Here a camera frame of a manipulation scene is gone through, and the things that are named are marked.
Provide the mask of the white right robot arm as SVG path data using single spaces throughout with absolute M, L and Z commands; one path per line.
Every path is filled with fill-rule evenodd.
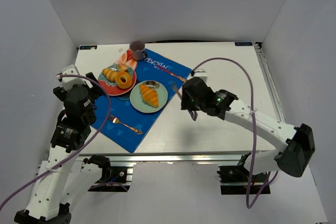
M 234 170 L 238 175 L 280 170 L 292 177 L 301 177 L 316 149 L 310 126 L 294 126 L 255 112 L 237 95 L 226 90 L 214 92 L 199 77 L 183 84 L 181 109 L 202 111 L 234 123 L 274 146 L 271 151 L 243 155 Z

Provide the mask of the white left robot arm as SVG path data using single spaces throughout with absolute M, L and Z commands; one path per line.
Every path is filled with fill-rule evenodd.
M 102 178 L 108 177 L 110 160 L 93 155 L 84 160 L 84 170 L 66 185 L 71 168 L 80 152 L 93 140 L 91 126 L 96 122 L 95 101 L 107 95 L 93 73 L 85 76 L 62 73 L 54 95 L 63 103 L 50 141 L 46 170 L 35 178 L 37 190 L 25 209 L 14 217 L 15 223 L 70 223 L 71 210 Z

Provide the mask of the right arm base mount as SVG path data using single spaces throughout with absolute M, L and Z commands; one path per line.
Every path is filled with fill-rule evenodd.
M 248 173 L 245 170 L 239 170 L 236 166 L 220 166 L 217 174 L 222 195 L 245 195 L 247 193 Z M 266 178 L 266 173 L 252 176 L 251 195 L 258 193 Z

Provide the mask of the long bread roll front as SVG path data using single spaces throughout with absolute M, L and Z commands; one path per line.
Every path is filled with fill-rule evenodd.
M 141 84 L 139 90 L 144 103 L 154 108 L 159 107 L 159 97 L 155 89 L 148 87 L 146 84 Z

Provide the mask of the metal tongs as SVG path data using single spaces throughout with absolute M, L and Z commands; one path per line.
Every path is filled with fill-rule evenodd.
M 175 84 L 174 81 L 172 82 L 172 89 L 177 94 L 177 96 L 180 98 L 180 100 L 182 100 L 182 94 L 179 92 L 179 89 L 177 88 L 177 86 L 176 86 L 176 84 Z M 196 119 L 198 117 L 197 112 L 196 111 L 188 110 L 188 113 L 191 116 L 192 120 L 196 121 Z

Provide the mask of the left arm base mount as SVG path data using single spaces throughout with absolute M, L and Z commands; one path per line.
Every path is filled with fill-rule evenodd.
M 133 176 L 133 164 L 111 163 L 102 177 L 88 190 L 89 192 L 127 192 Z

